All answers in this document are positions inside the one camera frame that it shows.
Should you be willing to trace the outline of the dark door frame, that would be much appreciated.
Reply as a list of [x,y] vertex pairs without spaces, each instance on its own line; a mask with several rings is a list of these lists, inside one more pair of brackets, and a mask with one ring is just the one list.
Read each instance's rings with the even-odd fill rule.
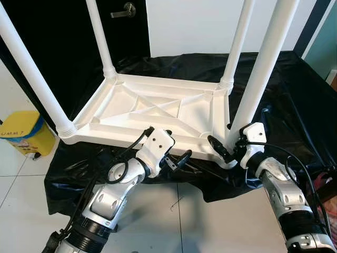
[[306,19],[305,25],[293,48],[293,52],[300,58],[305,57],[305,53],[308,52],[312,39],[314,39],[318,31],[320,31],[334,2],[335,0],[316,0],[314,3],[310,15]]

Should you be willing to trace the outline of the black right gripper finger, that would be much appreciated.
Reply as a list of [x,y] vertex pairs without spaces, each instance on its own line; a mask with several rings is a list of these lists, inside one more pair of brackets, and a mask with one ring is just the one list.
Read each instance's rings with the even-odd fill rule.
[[216,154],[218,154],[225,163],[233,161],[232,155],[229,154],[224,144],[222,144],[222,142],[220,142],[216,137],[208,135],[207,141],[209,142],[212,149],[216,152]]

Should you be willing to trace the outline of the white plastic table leg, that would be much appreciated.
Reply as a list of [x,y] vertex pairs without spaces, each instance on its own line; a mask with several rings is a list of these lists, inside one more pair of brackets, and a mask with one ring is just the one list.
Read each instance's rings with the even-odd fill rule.
[[104,34],[103,23],[98,12],[98,5],[96,0],[86,0],[87,12],[91,18],[91,24],[94,31],[94,36],[96,39],[96,44],[98,46],[98,52],[103,65],[103,75],[106,79],[116,78],[116,69],[113,66],[110,51],[108,50],[108,45],[106,37]]
[[253,8],[256,0],[244,0],[239,20],[237,23],[236,31],[234,34],[233,43],[230,48],[224,74],[217,85],[217,89],[231,91],[234,85],[234,72],[239,62],[239,56],[241,55],[243,43],[246,36],[246,31],[250,25],[251,14],[253,14]]
[[299,2],[300,0],[277,0],[232,128],[225,140],[225,147],[231,153],[239,139],[239,130],[253,120]]
[[49,89],[46,80],[37,68],[2,3],[0,3],[0,37],[2,37],[22,74],[36,93],[43,108],[55,123],[55,130],[60,138],[73,137],[76,132],[74,123],[68,119],[53,92]]

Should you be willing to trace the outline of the pink patterned bag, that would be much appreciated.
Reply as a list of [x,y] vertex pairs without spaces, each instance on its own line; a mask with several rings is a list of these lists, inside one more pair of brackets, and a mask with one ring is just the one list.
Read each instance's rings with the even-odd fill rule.
[[[330,182],[332,180],[337,181],[336,173],[328,173],[322,172],[318,175],[318,177],[314,180],[315,185],[318,187],[323,184]],[[325,203],[322,203],[324,207],[326,207],[326,211],[330,220],[330,229],[331,229],[331,239],[336,242],[337,238],[337,196],[328,200]]]

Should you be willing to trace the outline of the black door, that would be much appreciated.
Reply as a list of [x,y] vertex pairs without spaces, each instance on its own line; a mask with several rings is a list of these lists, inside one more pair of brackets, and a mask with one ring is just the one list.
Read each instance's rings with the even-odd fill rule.
[[[132,2],[136,15],[111,18]],[[0,0],[69,120],[103,81],[103,65],[86,0]],[[116,72],[150,55],[145,0],[96,0]]]

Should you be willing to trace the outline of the black plastic table cover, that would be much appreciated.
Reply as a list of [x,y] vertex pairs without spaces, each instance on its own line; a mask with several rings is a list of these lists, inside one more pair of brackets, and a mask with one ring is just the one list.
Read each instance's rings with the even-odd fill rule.
[[[216,82],[224,72],[227,54],[191,53],[168,57],[140,57],[125,63],[121,74]],[[336,118],[329,115],[336,108],[336,91],[292,51],[283,51],[267,89],[260,112],[254,121],[262,122],[271,144],[283,151],[271,150],[280,161],[295,154],[315,178],[335,169],[334,147]],[[86,184],[108,164],[121,148],[78,142],[57,146],[44,178],[48,214],[74,214]],[[243,183],[238,169],[226,171],[211,161],[191,158],[178,172],[162,172],[147,184],[189,183],[198,188],[205,202],[231,199],[254,190],[260,181]]]

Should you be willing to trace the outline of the yellow storage box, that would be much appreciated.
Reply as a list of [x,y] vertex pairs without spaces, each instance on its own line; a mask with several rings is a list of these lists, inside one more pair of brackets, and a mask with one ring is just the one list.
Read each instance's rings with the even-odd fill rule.
[[38,111],[15,111],[0,124],[0,139],[7,140],[23,155],[48,155],[53,150],[55,135]]

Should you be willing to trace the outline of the brown cardboard box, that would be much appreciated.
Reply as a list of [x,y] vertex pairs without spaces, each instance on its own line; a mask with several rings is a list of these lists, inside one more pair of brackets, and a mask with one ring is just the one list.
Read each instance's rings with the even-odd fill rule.
[[337,69],[332,69],[330,70],[330,72],[328,73],[328,76],[326,78],[326,82],[330,85],[330,87],[332,87],[332,89],[334,89],[335,91],[337,91],[337,82],[336,82],[336,77],[337,77]]

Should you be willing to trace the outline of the white plastic table top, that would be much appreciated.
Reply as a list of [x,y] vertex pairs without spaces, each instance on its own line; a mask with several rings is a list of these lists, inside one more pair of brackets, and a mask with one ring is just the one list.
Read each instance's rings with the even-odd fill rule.
[[118,74],[101,83],[77,114],[74,130],[60,138],[127,147],[149,127],[170,130],[170,154],[190,150],[193,158],[228,169],[207,138],[224,142],[229,116],[228,91],[217,83]]

